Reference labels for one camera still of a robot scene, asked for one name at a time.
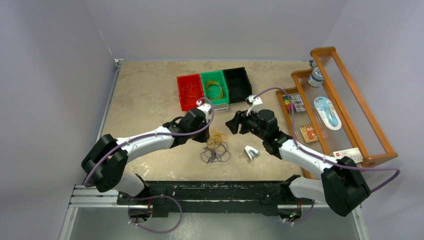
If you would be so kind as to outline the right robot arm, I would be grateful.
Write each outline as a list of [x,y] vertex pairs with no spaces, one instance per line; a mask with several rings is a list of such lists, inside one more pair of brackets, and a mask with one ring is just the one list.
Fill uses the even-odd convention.
[[272,110],[237,111],[225,125],[234,135],[257,136],[270,155],[319,176],[318,180],[297,177],[283,187],[280,196],[288,204],[299,198],[315,200],[326,203],[333,212],[345,217],[371,195],[360,168],[351,158],[331,157],[298,143],[280,130]]

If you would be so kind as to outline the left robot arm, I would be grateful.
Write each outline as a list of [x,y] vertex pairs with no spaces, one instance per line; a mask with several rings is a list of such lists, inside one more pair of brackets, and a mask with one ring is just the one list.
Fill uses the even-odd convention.
[[125,172],[126,165],[155,151],[184,145],[189,140],[207,142],[213,116],[212,106],[204,103],[146,133],[121,138],[111,134],[101,136],[81,162],[86,173],[84,186],[94,186],[100,193],[116,190],[129,195],[138,205],[146,203],[149,186],[140,175]]

